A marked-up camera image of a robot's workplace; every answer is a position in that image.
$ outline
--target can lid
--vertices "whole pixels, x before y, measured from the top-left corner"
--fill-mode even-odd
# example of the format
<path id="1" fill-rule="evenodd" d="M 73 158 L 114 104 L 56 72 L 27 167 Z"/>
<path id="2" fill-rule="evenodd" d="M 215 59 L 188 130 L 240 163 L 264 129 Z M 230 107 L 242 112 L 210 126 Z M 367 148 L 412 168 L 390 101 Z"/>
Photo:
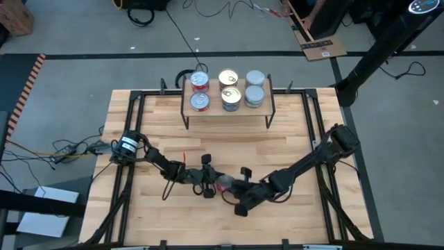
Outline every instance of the can lid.
<path id="1" fill-rule="evenodd" d="M 194 72 L 189 78 L 191 83 L 196 86 L 204 86 L 208 82 L 208 75 L 205 72 Z"/>
<path id="2" fill-rule="evenodd" d="M 195 93 L 191 96 L 190 102 L 195 108 L 206 108 L 210 104 L 210 98 L 205 93 Z"/>
<path id="3" fill-rule="evenodd" d="M 265 98 L 265 90 L 260 86 L 247 87 L 245 98 L 249 101 L 262 101 Z"/>
<path id="4" fill-rule="evenodd" d="M 221 93 L 222 100 L 227 103 L 236 103 L 241 100 L 241 92 L 237 87 L 226 87 Z"/>
<path id="5" fill-rule="evenodd" d="M 219 74 L 219 81 L 225 85 L 233 85 L 237 82 L 238 76 L 231 69 L 226 69 Z"/>
<path id="6" fill-rule="evenodd" d="M 262 85 L 265 81 L 265 75 L 259 70 L 252 70 L 247 73 L 246 79 L 253 85 Z"/>

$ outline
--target wooden table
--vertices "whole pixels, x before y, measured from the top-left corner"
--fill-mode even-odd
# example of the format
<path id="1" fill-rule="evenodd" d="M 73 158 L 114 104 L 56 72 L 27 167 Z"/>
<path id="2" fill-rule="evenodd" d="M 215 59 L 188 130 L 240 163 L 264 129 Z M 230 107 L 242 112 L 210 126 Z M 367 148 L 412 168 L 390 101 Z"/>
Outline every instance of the wooden table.
<path id="1" fill-rule="evenodd" d="M 317 92 L 325 129 L 335 123 L 343 124 L 334 89 L 320 88 Z M 129 95 L 130 90 L 113 91 L 103 140 L 120 138 Z M 275 120 L 268 130 L 263 117 L 195 117 L 187 130 L 180 116 L 180 96 L 149 96 L 145 101 L 142 133 L 169 160 L 182 161 L 185 152 L 187 167 L 200 169 L 200 157 L 210 153 L 217 171 L 240 178 L 241 167 L 247 166 L 253 170 L 253 181 L 257 181 L 311 151 L 300 95 L 276 94 L 275 104 Z M 310 108 L 319 138 L 311 102 Z M 94 174 L 108 164 L 108 159 L 109 156 L 98 158 Z M 345 161 L 354 164 L 352 158 Z M 357 173 L 342 163 L 336 166 L 343 209 L 371 238 Z M 112 165 L 92 183 L 80 242 L 93 234 L 108 213 L 115 174 L 116 166 Z M 328 242 L 315 169 L 297 179 L 292 197 L 286 203 L 264 202 L 251 210 L 248 217 L 234 215 L 234 207 L 224 203 L 220 194 L 213 199 L 196 196 L 190 185 L 175 185 L 170 197 L 162 201 L 166 184 L 156 168 L 148 163 L 136 165 L 125 245 L 159 245 L 160 240 L 167 240 L 168 245 L 281 244 L 284 238 L 291 244 Z M 330 211 L 339 239 L 336 215 Z M 116 218 L 114 241 L 120 215 Z"/>

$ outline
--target person's hand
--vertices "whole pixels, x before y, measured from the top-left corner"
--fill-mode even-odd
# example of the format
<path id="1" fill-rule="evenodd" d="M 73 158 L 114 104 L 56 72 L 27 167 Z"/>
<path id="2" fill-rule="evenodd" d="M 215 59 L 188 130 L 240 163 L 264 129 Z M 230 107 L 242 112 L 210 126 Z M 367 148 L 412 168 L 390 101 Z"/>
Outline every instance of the person's hand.
<path id="1" fill-rule="evenodd" d="M 304 26 L 304 28 L 306 28 L 307 30 L 309 30 L 311 28 L 311 25 L 313 24 L 313 17 L 311 15 L 309 15 L 306 18 L 303 18 L 302 21 L 302 25 Z"/>

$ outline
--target cardboard box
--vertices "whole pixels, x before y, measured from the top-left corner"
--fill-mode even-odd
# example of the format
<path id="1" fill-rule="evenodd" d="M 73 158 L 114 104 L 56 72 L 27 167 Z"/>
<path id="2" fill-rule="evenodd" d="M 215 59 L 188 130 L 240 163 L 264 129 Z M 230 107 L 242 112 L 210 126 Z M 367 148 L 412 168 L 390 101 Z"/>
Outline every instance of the cardboard box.
<path id="1" fill-rule="evenodd" d="M 0 0 L 0 23 L 13 35 L 33 32 L 34 16 L 20 0 Z"/>
<path id="2" fill-rule="evenodd" d="M 345 51 L 338 37 L 335 35 L 331 35 L 319 40 L 313 39 L 310 32 L 302 26 L 302 21 L 300 21 L 300 18 L 293 6 L 290 3 L 289 5 L 291 16 L 287 19 L 292 27 L 296 27 L 294 34 L 308 60 L 321 60 L 347 55 L 347 51 Z"/>

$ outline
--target orange striped tape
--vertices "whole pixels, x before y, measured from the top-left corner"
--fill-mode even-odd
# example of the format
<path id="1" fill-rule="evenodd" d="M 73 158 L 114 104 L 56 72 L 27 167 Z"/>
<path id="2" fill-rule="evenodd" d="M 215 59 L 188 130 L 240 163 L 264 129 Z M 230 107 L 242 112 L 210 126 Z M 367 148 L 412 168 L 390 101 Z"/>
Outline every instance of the orange striped tape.
<path id="1" fill-rule="evenodd" d="M 34 67 L 29 73 L 28 80 L 26 81 L 25 86 L 23 87 L 22 93 L 20 94 L 19 101 L 15 105 L 15 108 L 11 114 L 11 117 L 8 122 L 8 133 L 6 134 L 6 139 L 11 140 L 12 132 L 14 132 L 14 128 L 19 121 L 20 115 L 22 115 L 23 108 L 26 104 L 26 101 L 31 94 L 31 90 L 33 89 L 35 79 L 39 74 L 40 69 L 42 68 L 44 59 L 46 58 L 45 54 L 40 54 L 37 57 L 37 60 L 34 62 Z"/>

